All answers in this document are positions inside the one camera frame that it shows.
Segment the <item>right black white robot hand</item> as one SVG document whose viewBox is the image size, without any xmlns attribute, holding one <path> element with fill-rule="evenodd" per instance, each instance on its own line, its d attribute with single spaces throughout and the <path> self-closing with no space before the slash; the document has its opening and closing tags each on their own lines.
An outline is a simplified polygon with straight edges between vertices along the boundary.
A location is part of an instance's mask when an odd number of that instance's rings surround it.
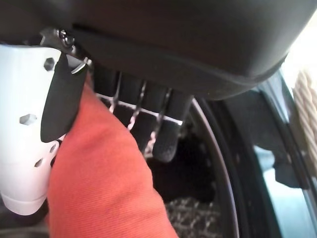
<svg viewBox="0 0 317 238">
<path fill-rule="evenodd" d="M 67 179 L 141 155 L 86 84 L 88 61 L 210 99 L 266 80 L 314 0 L 3 0 L 0 199 L 35 214 Z"/>
</svg>

